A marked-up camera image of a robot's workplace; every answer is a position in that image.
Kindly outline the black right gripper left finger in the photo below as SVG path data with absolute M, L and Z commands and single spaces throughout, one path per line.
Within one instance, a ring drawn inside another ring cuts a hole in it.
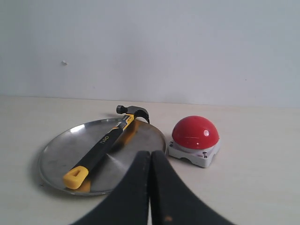
M 150 153 L 139 151 L 114 190 L 74 225 L 146 225 Z

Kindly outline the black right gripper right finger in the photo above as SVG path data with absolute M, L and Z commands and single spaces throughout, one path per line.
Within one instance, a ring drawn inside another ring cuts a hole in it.
M 153 225 L 233 224 L 186 186 L 161 151 L 151 154 L 150 207 Z

